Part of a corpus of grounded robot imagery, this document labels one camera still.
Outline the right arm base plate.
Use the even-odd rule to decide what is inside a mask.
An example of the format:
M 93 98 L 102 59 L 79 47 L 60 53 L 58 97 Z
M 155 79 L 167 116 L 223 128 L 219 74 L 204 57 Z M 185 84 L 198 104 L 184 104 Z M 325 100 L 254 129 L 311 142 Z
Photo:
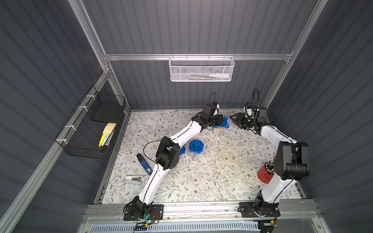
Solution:
M 278 208 L 279 203 L 255 203 L 240 202 L 237 211 L 243 218 L 249 217 L 280 217 L 281 213 Z

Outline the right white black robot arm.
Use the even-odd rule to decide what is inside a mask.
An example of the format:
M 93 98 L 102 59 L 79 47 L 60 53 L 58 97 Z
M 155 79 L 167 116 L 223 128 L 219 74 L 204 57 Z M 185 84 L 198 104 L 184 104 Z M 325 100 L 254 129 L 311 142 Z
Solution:
M 278 205 L 280 198 L 291 185 L 310 174 L 309 145 L 285 135 L 271 125 L 265 113 L 266 109 L 258 108 L 250 115 L 247 108 L 244 108 L 243 113 L 229 117 L 240 129 L 251 130 L 277 146 L 274 158 L 275 173 L 269 184 L 255 198 L 255 207 Z

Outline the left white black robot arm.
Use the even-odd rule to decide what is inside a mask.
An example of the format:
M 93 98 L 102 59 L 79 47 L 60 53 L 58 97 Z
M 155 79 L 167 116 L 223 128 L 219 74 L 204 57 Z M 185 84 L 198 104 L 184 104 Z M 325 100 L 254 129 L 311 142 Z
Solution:
M 192 117 L 189 124 L 171 137 L 163 137 L 156 151 L 154 170 L 144 189 L 134 197 L 131 204 L 135 211 L 144 215 L 154 201 L 156 191 L 168 172 L 179 162 L 181 147 L 208 127 L 221 126 L 223 116 L 214 107 L 205 107 L 202 112 Z

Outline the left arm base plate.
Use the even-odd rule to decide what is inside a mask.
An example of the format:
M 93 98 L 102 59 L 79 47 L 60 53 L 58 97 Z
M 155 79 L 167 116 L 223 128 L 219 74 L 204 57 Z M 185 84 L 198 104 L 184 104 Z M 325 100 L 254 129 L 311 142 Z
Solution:
M 124 221 L 135 221 L 135 220 L 162 220 L 164 214 L 164 205 L 162 204 L 151 204 L 146 207 L 135 207 L 129 203 L 125 205 L 123 209 Z

